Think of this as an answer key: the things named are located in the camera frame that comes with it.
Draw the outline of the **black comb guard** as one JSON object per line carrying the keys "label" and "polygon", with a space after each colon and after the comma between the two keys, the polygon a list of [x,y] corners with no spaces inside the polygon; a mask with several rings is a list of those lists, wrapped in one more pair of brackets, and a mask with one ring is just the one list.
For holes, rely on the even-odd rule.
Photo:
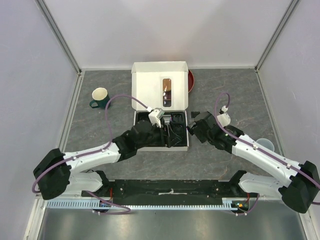
{"label": "black comb guard", "polygon": [[196,118],[199,114],[200,114],[199,111],[192,111],[192,112],[190,113],[190,116],[191,116],[192,119],[194,119],[194,118]]}

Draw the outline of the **black silver hair clipper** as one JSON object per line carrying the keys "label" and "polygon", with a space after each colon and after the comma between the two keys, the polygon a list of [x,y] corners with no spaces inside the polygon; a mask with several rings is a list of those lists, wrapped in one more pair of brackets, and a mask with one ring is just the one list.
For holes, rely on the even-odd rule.
{"label": "black silver hair clipper", "polygon": [[168,125],[169,126],[171,124],[171,122],[172,122],[172,116],[170,114],[164,115],[162,117],[162,120],[163,120],[163,124],[164,125]]}

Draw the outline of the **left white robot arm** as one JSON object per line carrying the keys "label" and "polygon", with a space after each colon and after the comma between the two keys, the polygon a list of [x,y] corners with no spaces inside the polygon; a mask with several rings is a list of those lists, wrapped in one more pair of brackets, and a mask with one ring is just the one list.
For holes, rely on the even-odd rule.
{"label": "left white robot arm", "polygon": [[33,170],[35,182],[32,192],[41,194],[44,200],[52,200],[71,190],[88,190],[104,197],[110,191],[109,183],[98,173],[86,177],[85,170],[127,160],[135,156],[138,149],[157,143],[170,148],[182,139],[170,124],[158,127],[149,121],[140,120],[130,130],[97,147],[78,152],[52,149]]}

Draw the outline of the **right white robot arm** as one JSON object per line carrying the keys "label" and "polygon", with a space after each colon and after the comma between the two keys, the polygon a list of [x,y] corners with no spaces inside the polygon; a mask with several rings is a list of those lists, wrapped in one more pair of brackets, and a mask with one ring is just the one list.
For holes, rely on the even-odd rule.
{"label": "right white robot arm", "polygon": [[230,116],[218,116],[205,111],[198,114],[187,127],[201,143],[208,142],[218,150],[243,158],[270,176],[240,171],[239,179],[229,184],[235,197],[256,193],[281,198],[284,204],[298,213],[306,213],[320,191],[320,177],[315,164],[288,159],[264,147],[242,130],[230,124]]}

